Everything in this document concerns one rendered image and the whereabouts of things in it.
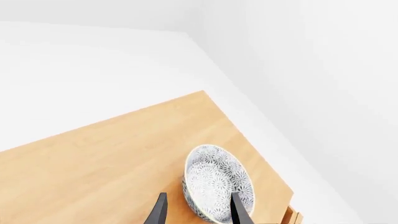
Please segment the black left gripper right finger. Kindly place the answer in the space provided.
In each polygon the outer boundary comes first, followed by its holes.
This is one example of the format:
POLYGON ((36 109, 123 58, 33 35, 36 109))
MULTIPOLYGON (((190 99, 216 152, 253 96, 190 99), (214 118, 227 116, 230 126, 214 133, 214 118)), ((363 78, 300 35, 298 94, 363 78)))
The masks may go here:
POLYGON ((233 224, 254 224, 237 192, 231 194, 230 210, 233 224))

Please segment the white black patterned bowl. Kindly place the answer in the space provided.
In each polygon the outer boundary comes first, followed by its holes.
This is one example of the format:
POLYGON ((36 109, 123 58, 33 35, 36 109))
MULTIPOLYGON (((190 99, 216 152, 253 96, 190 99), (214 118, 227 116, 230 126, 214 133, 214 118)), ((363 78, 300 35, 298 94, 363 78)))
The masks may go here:
POLYGON ((248 172, 235 156, 216 145, 192 149, 185 160, 182 190, 188 206, 206 222, 232 224, 230 202, 235 192, 248 214, 254 212, 256 198, 248 172))

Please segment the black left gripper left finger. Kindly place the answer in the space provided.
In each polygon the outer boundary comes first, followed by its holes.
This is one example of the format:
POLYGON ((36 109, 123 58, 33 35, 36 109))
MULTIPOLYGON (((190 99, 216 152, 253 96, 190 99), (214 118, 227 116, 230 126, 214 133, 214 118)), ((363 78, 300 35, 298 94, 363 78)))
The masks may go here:
POLYGON ((167 194, 161 192, 144 224, 165 224, 167 218, 167 194))

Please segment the wooden cabinet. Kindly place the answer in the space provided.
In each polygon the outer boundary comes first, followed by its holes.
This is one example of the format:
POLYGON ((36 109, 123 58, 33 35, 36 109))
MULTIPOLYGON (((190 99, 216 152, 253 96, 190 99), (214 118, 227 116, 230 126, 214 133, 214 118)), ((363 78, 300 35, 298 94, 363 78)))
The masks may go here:
POLYGON ((282 221, 293 196, 204 92, 0 152, 0 224, 143 224, 166 192, 166 224, 207 224, 182 193, 185 158, 223 147, 253 181, 255 223, 282 221))

